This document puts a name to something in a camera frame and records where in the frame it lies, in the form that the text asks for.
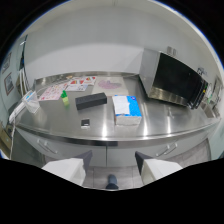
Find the blue box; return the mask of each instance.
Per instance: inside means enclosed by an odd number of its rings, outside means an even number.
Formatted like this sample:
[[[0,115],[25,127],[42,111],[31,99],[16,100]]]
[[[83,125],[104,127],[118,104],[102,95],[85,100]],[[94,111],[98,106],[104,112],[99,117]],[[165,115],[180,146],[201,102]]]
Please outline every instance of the blue box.
[[[135,96],[126,96],[129,102],[130,114],[115,114],[117,125],[140,124],[142,115]]]

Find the cabinet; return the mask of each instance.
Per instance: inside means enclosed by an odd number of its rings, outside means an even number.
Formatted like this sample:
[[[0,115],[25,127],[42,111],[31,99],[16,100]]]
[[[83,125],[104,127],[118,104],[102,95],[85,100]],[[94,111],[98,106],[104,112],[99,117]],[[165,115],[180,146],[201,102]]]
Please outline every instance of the cabinet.
[[[136,166],[135,152],[139,151],[158,159],[168,159],[182,154],[203,142],[215,129],[211,126],[207,129],[180,135],[177,137],[147,140],[138,142],[119,142],[117,146],[109,146],[107,149],[107,166],[124,167]]]
[[[65,143],[39,137],[18,128],[17,131],[27,142],[29,142],[36,150],[45,156],[54,159],[69,159],[92,150],[93,157],[91,159],[90,166],[106,166],[105,146],[88,146]]]
[[[209,128],[190,134],[141,141],[120,141],[116,146],[88,146],[65,143],[30,134],[21,129],[18,132],[35,149],[54,159],[68,159],[92,150],[90,166],[126,167],[136,166],[135,152],[139,151],[153,158],[168,159],[182,154],[204,141],[216,128]]]

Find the drawer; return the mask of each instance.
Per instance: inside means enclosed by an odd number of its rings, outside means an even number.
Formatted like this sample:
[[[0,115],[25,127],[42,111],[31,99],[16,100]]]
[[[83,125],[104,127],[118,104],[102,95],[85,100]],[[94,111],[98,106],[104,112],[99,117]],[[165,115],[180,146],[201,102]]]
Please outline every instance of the drawer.
[[[35,149],[48,157],[54,159],[69,159],[92,150],[93,157],[90,161],[90,166],[106,167],[105,146],[89,146],[64,143],[39,137],[18,128],[17,130],[24,137],[24,139],[29,142]]]

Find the floor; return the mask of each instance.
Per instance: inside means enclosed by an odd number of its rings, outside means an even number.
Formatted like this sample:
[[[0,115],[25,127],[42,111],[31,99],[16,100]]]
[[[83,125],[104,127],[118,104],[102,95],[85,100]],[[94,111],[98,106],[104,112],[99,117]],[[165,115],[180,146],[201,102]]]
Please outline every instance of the floor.
[[[48,163],[54,159],[49,157],[44,158],[41,153],[34,149],[15,131],[12,160],[42,168],[45,162]],[[167,161],[179,163],[183,168],[210,160],[210,148],[207,140],[181,155],[167,159]],[[137,166],[133,166],[124,168],[89,167],[83,187],[105,189],[109,174],[114,174],[117,177],[120,190],[140,188],[143,186],[138,168]]]
[[[8,158],[10,157],[10,150],[7,148],[7,146],[1,139],[0,139],[0,149]]]
[[[210,161],[211,157],[209,152],[209,144],[208,141],[205,140],[191,150],[167,159],[167,161],[176,162],[185,168],[190,165]],[[137,166],[133,166],[126,168],[90,167],[83,183],[83,187],[105,189],[109,174],[114,174],[117,177],[120,190],[140,188],[143,186],[138,168]]]

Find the black device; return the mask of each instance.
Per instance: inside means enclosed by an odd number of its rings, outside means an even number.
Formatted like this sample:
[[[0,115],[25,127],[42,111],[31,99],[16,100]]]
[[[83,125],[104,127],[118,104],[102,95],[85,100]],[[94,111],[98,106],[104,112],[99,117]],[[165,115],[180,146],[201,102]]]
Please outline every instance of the black device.
[[[107,96],[105,93],[97,93],[88,96],[82,96],[75,99],[77,110],[107,104]]]
[[[89,119],[81,120],[81,128],[82,129],[90,128],[90,121],[89,121]]]
[[[163,52],[144,49],[140,78],[150,98],[197,109],[208,83],[192,68]]]

